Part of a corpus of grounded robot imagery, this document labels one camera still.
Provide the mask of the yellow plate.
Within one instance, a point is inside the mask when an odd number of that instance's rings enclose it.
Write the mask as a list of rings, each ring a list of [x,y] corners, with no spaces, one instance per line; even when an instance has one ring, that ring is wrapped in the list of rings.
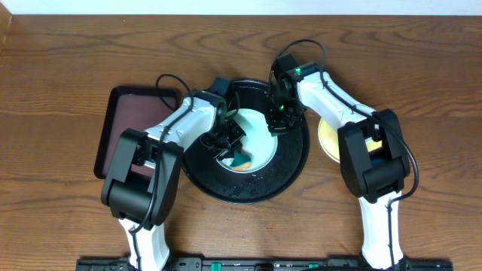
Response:
[[[321,119],[318,126],[318,139],[323,151],[336,163],[340,162],[337,130],[329,125],[326,119]],[[369,152],[382,147],[381,141],[374,141],[372,138],[365,140]]]

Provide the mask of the green sponge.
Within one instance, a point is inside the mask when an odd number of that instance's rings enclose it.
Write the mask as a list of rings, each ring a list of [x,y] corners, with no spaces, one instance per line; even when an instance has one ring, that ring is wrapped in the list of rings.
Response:
[[[233,171],[243,171],[250,169],[252,166],[252,159],[248,154],[241,152],[233,153],[233,161],[230,164],[230,168]]]

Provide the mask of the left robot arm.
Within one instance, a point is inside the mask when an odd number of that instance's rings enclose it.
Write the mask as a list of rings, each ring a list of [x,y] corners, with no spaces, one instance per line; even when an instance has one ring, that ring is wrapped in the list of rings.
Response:
[[[143,132],[128,128],[117,141],[101,192],[127,235],[125,270],[162,270],[170,250],[164,222],[172,210],[184,152],[232,119],[223,96],[190,93],[167,119]]]

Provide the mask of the light blue plate top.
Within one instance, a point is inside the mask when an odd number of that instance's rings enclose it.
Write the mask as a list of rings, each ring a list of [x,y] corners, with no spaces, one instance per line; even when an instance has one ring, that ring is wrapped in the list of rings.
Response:
[[[234,173],[247,174],[263,169],[274,158],[278,148],[278,138],[268,131],[265,116],[256,110],[241,108],[234,120],[246,132],[246,135],[241,138],[243,146],[236,152],[248,154],[252,159],[252,166],[250,169],[238,172],[230,168],[233,158],[216,160],[216,162]]]

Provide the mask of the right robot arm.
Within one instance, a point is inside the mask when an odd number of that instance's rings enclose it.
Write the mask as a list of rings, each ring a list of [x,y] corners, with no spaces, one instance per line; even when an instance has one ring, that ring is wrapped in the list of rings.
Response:
[[[374,269],[394,269],[403,258],[398,241],[398,201],[410,173],[410,154],[393,111],[357,101],[337,86],[322,67],[278,58],[271,66],[268,129],[273,134],[297,127],[311,108],[337,132],[343,181],[358,198],[364,231],[362,255]]]

